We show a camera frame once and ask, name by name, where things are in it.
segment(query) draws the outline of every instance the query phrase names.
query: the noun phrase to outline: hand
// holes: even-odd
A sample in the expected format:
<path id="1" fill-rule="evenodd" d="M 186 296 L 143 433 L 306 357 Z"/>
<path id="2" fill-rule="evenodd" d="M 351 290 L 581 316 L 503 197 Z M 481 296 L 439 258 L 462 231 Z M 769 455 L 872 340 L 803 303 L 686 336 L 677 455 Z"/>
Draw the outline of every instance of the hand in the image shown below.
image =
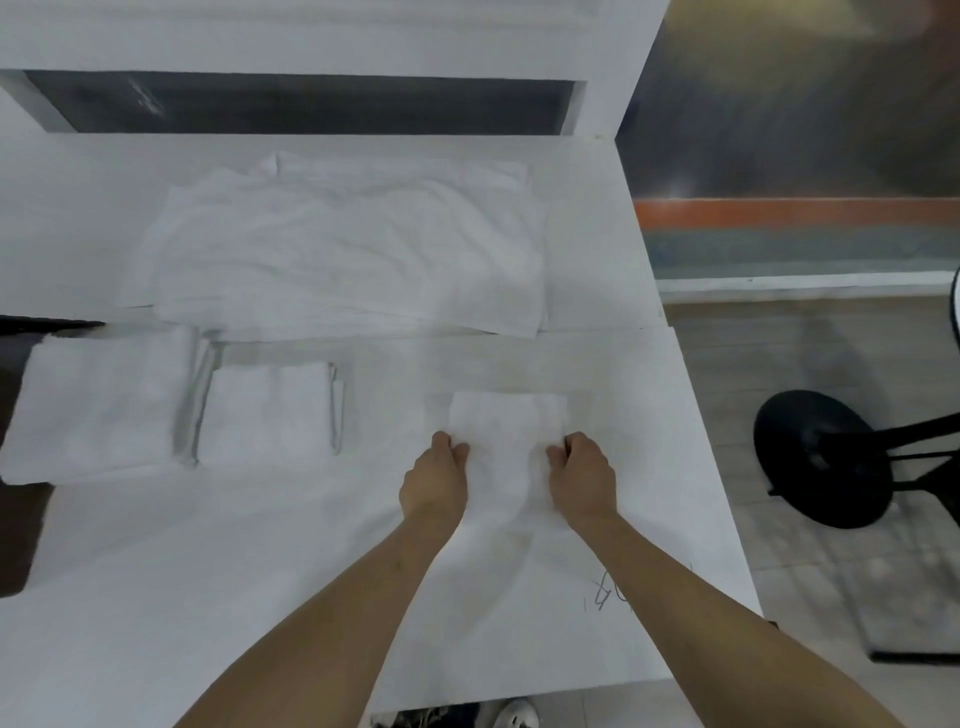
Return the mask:
<path id="1" fill-rule="evenodd" d="M 453 533 L 467 508 L 467 456 L 470 446 L 450 447 L 450 436 L 437 432 L 430 449 L 407 471 L 400 488 L 403 518 L 436 519 Z"/>
<path id="2" fill-rule="evenodd" d="M 566 450 L 546 449 L 550 494 L 574 530 L 584 522 L 616 515 L 616 473 L 600 446 L 583 432 L 566 436 Z"/>

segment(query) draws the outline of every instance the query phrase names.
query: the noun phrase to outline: forearm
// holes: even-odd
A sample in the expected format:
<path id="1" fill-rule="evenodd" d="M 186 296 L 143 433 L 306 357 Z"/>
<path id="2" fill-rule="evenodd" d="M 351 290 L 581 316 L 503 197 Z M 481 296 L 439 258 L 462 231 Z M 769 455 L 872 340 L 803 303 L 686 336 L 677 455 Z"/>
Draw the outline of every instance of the forearm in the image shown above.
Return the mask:
<path id="1" fill-rule="evenodd" d="M 449 528 L 405 520 L 251 647 L 179 728 L 356 728 L 396 630 Z"/>
<path id="2" fill-rule="evenodd" d="M 613 515 L 578 524 L 707 728 L 902 728 L 853 680 Z"/>

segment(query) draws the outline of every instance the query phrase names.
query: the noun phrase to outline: folded white towel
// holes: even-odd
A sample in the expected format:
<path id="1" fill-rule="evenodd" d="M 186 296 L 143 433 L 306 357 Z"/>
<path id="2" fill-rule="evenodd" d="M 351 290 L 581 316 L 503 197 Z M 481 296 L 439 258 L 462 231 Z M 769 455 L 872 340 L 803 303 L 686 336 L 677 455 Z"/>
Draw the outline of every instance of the folded white towel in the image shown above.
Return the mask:
<path id="1" fill-rule="evenodd" d="M 319 465 L 340 447 L 343 382 L 326 362 L 213 373 L 200 428 L 203 465 Z"/>
<path id="2" fill-rule="evenodd" d="M 544 210 L 517 165 L 273 157 L 216 170 L 167 205 L 121 305 L 223 331 L 317 336 L 439 322 L 532 337 L 545 311 Z"/>
<path id="3" fill-rule="evenodd" d="M 450 436 L 470 445 L 464 525 L 565 527 L 550 496 L 546 447 L 563 445 L 566 413 L 566 397 L 559 395 L 453 395 Z"/>
<path id="4" fill-rule="evenodd" d="M 71 484 L 192 467 L 212 362 L 190 327 L 46 337 L 27 362 L 0 477 Z"/>

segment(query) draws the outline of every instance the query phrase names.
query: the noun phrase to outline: black stool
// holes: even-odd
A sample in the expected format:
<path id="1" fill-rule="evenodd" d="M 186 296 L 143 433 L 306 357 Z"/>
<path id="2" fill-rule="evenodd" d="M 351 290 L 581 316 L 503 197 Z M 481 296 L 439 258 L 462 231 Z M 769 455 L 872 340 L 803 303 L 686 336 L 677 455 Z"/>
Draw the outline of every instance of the black stool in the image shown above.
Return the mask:
<path id="1" fill-rule="evenodd" d="M 950 319 L 960 344 L 960 271 L 950 290 Z M 841 401 L 807 390 L 780 392 L 767 400 L 754 422 L 754 448 L 770 480 L 771 495 L 782 496 L 808 518 L 834 528 L 862 528 L 886 513 L 896 492 L 927 491 L 943 503 L 960 526 L 960 450 L 889 454 L 934 437 L 960 432 L 960 414 L 874 430 Z M 916 480 L 894 480 L 897 460 L 947 458 Z M 954 652 L 873 651 L 874 662 L 960 665 Z"/>

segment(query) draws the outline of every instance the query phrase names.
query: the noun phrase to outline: orange stripe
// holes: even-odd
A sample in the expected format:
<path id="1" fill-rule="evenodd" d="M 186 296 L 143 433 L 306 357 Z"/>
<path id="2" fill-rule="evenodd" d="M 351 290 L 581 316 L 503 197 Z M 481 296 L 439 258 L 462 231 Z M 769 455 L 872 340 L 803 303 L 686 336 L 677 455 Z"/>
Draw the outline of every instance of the orange stripe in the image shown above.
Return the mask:
<path id="1" fill-rule="evenodd" d="M 960 225 L 960 198 L 635 200 L 645 231 L 816 225 Z"/>

